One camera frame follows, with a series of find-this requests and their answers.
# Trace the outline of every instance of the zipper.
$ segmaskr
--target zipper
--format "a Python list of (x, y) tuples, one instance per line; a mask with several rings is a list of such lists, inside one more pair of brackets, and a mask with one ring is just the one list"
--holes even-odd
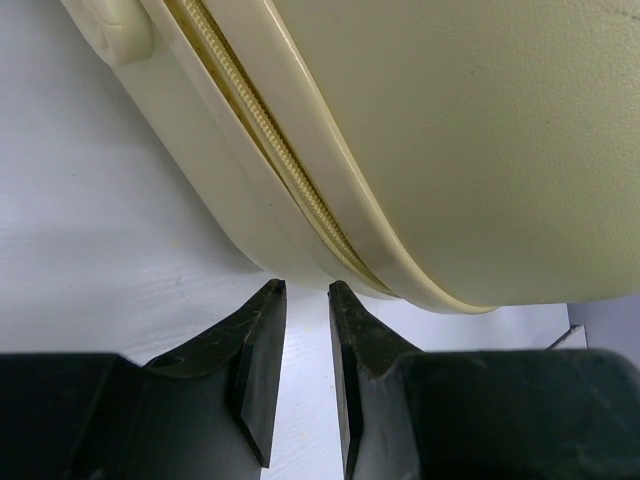
[(165, 4), (322, 242), (367, 285), (395, 296), (350, 245), (202, 1), (165, 0)]

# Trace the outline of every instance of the white surface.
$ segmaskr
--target white surface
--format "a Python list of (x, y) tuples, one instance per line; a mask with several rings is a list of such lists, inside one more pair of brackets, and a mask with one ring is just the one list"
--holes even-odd
[(569, 335), (563, 338), (558, 344), (553, 347), (556, 350), (571, 350), (587, 348), (587, 335), (582, 325), (576, 325), (571, 328)]
[(603, 302), (569, 305), (569, 320), (584, 325), (590, 348), (624, 355), (640, 368), (640, 294)]
[[(269, 275), (224, 236), (61, 4), (0, 5), (0, 351), (115, 350), (144, 362)], [(342, 467), (326, 294), (289, 288), (272, 468)], [(564, 305), (439, 316), (366, 300), (422, 348), (546, 347)]]

